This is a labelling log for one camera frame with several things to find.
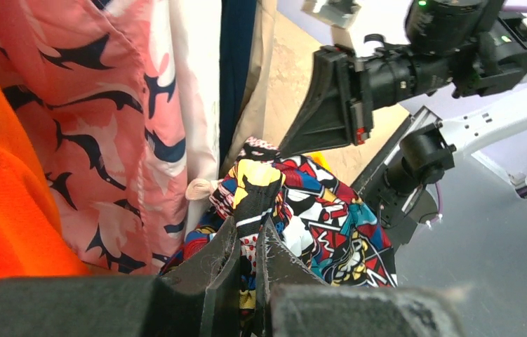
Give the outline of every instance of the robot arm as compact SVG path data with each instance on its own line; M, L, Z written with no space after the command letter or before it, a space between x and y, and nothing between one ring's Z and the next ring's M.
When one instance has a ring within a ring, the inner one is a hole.
M314 54L305 102L280 150L291 155L363 144L373 128L373 110L431 95L449 84L455 86L453 97L459 98L504 93L527 81L525 17L500 12L503 3L415 0L405 21L409 44L388 44L378 34L368 35L365 41L383 43L369 57L357 57L352 48L340 44L322 47ZM351 23L332 26L336 41L352 45ZM454 157L527 129L527 89L506 99L514 102L510 109L487 107L459 119L434 119L401 140L399 154L389 156L381 177L362 189L375 213L381 209L389 219L383 219L385 227L406 217L401 205L409 205L419 187L440 180L454 167ZM394 210L399 216L393 216Z

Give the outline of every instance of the multicolored printed garment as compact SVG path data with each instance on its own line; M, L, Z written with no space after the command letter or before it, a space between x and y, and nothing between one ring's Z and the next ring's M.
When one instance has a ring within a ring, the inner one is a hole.
M241 241L241 309L255 307L255 245L271 216L282 242L334 286L396 286L391 244L352 188L305 156L281 158L276 147L249 138L211 195L214 207L189 233L166 273L207 244L234 216Z

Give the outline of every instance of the wall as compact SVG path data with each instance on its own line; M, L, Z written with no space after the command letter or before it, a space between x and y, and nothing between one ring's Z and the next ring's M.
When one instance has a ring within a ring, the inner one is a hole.
M356 47L362 45L363 36L370 33L383 34L386 40L392 43L407 43L403 29L401 29L409 4L409 1L405 2L406 5L402 5L400 0L359 0L363 10L355 22L355 27L351 28L352 32L360 36L355 42ZM507 5L527 5L527 0L509 0ZM301 6L302 0L278 1L278 10L287 18L313 36L320 44L332 44L329 27L304 14L300 11ZM427 105L446 119L471 112L480 106L504 99L506 95L512 94L504 93L489 98L454 100L451 98L452 90L444 88L431 98L419 96L402 102L402 105L412 112ZM527 175L527 131L486 147L482 149L482 153L517 178Z

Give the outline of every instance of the yellow pattern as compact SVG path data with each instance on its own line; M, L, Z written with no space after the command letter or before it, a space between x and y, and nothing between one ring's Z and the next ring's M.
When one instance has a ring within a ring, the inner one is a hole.
M367 243L362 239L362 236L358 231L354 231L352 233L352 242L360 241L361 244L361 250L360 250L360 260L358 263L354 266L351 266L350 270L348 270L348 265L351 263L350 259L352 259L352 256L354 255L354 251L350 247L350 250L348 251L347 258L345 261L338 265L337 270L344 272L343 277L334 277L334 279L331 281L332 286L340 286L344 284L346 281L352 279L354 281L360 279L361 277L364 277L366 275L366 264L365 261L365 255L368 250Z
M195 229L195 232L201 233L201 234L213 234L217 232L214 227L211 226L203 226L198 227Z
M338 197L336 197L335 194L333 194L333 192L331 192L329 189L325 188L323 189L323 195L321 198L329 202L335 202Z
M269 164L264 164L260 161L253 161L250 159L243 159L235 165L229 172L230 176L236 179L238 188L234 193L234 208L241 203L242 199L247 196L245 191L244 176L248 177L248 182L251 185L268 186L274 181L281 181L283 185L286 177L277 168L271 167Z
M320 167L326 169L331 173L331 168L329 167L329 163L325 159L325 156L323 156L320 152L312 152L307 155L310 159L313 159L313 161L319 165Z
M255 291L254 290L241 291L241 295L239 299L239 308L255 309Z

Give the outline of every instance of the hanging clothes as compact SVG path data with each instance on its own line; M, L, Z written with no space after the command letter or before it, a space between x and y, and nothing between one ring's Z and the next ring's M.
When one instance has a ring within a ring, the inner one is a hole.
M63 237L83 261L119 272L157 272L184 238L187 140L168 4L0 0L0 87Z
M234 216L241 242L240 306L249 316L255 309L255 246L270 217L282 243L328 284L397 285L392 245L376 216L351 187L309 157L282 158L275 146L251 137L215 183L215 210L187 235L161 275L193 256Z
M32 144L0 89L0 278L89 275L60 231Z
M170 1L170 23L187 138L187 177L213 180L220 169L220 21L222 4L204 1L196 11L191 1ZM186 232L195 229L211 205L189 201Z
M272 65L274 49L274 26L276 22L277 0L257 0L251 61L248 66L246 87L241 104L241 113L232 136L228 154L222 157L221 176L234 164L247 138L263 137L265 122L265 100L269 69Z
M220 155L230 150L251 60L257 0L222 0L220 37Z

